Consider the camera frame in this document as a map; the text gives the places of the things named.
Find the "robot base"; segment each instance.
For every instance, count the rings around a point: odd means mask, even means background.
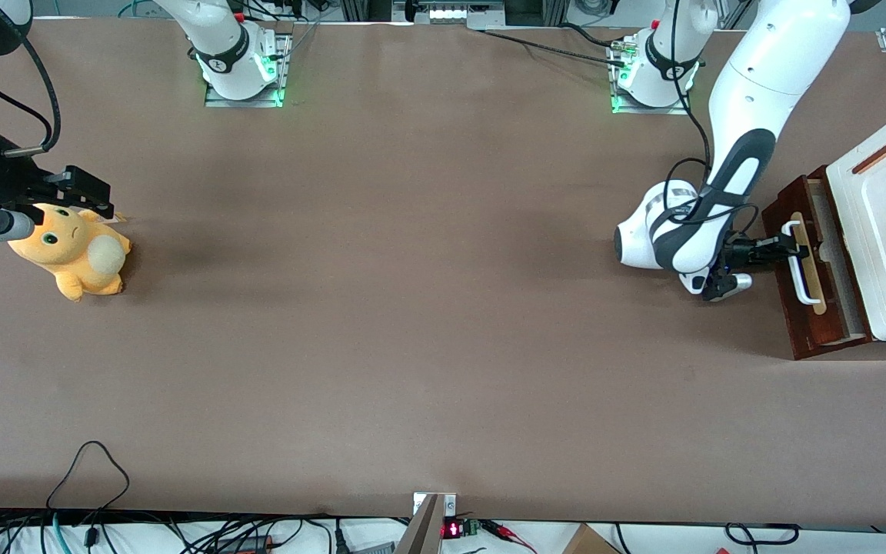
[[[228,99],[219,95],[204,78],[207,84],[207,92],[204,94],[204,106],[207,108],[282,108],[285,100],[285,82],[289,74],[289,53],[292,50],[292,35],[275,34],[267,29],[267,34],[275,37],[275,47],[270,48],[271,42],[266,45],[265,55],[277,56],[276,60],[261,58],[259,69],[263,77],[275,80],[261,89],[259,94],[246,99]]]
[[[606,48],[608,59],[619,60],[625,63],[624,67],[609,66],[609,81],[611,81],[611,112],[613,113],[661,113],[661,115],[686,115],[686,110],[682,108],[682,102],[675,102],[672,105],[651,106],[638,102],[632,97],[631,93],[626,90],[625,86],[630,85],[634,80],[634,75],[640,67],[644,66],[645,54],[640,53],[644,50],[644,43],[639,45],[644,38],[637,35],[625,36],[623,42],[615,42],[611,47]],[[655,70],[655,68],[644,68],[644,70]],[[682,90],[689,91],[693,86],[693,77],[699,70],[699,64],[693,67],[689,75],[683,77],[681,81]]]

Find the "red wire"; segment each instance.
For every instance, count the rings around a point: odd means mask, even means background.
[[[526,541],[519,539],[519,537],[517,536],[512,540],[512,542],[515,542],[515,544],[521,544],[521,546],[528,548],[528,550],[531,550],[531,554],[538,554],[538,552],[535,551],[535,548],[531,547],[531,544],[528,544]]]
[[[520,546],[524,546],[524,547],[528,548],[528,550],[531,550],[531,554],[538,554],[538,551],[535,550],[535,548],[532,548],[531,544],[528,544],[520,536],[517,536],[517,534],[515,534],[515,532],[513,532],[513,530],[508,529],[508,527],[506,527],[506,526],[498,527],[498,534],[500,534],[500,536],[505,537],[506,539],[509,539],[514,544],[518,544]]]

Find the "red digital display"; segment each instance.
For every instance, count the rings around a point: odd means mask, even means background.
[[[464,536],[463,522],[446,522],[440,528],[440,537],[443,539],[460,539]]]

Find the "mounting plate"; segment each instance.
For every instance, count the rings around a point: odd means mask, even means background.
[[[444,516],[453,518],[453,516],[457,515],[457,495],[454,493],[412,493],[412,515],[419,511],[419,507],[422,506],[422,501],[426,499],[426,495],[432,494],[443,495],[443,503],[446,508],[446,512],[443,513]]]
[[[625,45],[636,47],[635,36],[625,36],[623,39]],[[632,49],[625,49],[622,52],[616,52],[611,47],[605,49],[608,53],[608,59],[619,60],[625,63],[624,67],[608,66],[608,77],[611,81],[611,112],[613,113],[661,113],[661,115],[686,115],[686,110],[682,108],[682,102],[676,102],[673,105],[664,106],[664,108],[653,108],[650,105],[644,105],[636,101],[629,92],[619,87],[618,82],[628,78],[627,73],[631,71],[631,63],[636,57],[636,53]],[[692,77],[687,83],[692,88]]]
[[[282,108],[285,100],[285,81],[289,74],[289,53],[292,50],[292,35],[273,32],[275,46],[266,46],[266,56],[277,55],[275,61],[261,59],[261,70],[275,74],[275,80],[261,89],[259,94],[246,99],[227,99],[219,95],[211,85],[207,84],[204,94],[204,106],[207,108]]]

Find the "white floor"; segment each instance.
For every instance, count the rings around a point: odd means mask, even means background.
[[[320,520],[333,530],[331,520]],[[535,547],[538,554],[560,554],[577,529],[577,523],[561,522],[504,522],[522,539]],[[274,540],[285,540],[296,530],[295,520],[280,522],[272,530]],[[117,554],[176,554],[184,547],[175,534],[164,526],[154,523],[122,523],[111,525],[108,534]],[[214,532],[219,525],[212,523],[187,523],[180,526],[188,539],[197,539]],[[620,551],[615,529],[608,523],[595,523],[594,529]],[[348,547],[358,551],[387,542],[398,541],[405,527],[390,519],[344,519],[341,521]],[[62,527],[64,540],[72,554],[85,553],[84,532]],[[730,554],[753,554],[749,547],[739,546],[727,540],[720,526],[622,526],[625,541],[631,554],[714,554],[725,548]],[[783,539],[791,532],[753,529],[756,539]],[[46,554],[63,554],[52,529],[47,527]],[[302,531],[289,544],[273,550],[278,554],[325,554],[328,551],[327,534],[315,526],[303,526]],[[486,548],[483,554],[530,554],[523,547],[502,542],[486,533],[463,539],[446,540],[442,554],[465,554],[478,548]],[[95,554],[109,554],[103,540],[92,550]],[[866,532],[801,532],[797,542],[788,546],[760,546],[760,554],[886,554],[886,533]],[[12,549],[13,554],[42,554],[39,545],[39,527],[24,529]]]

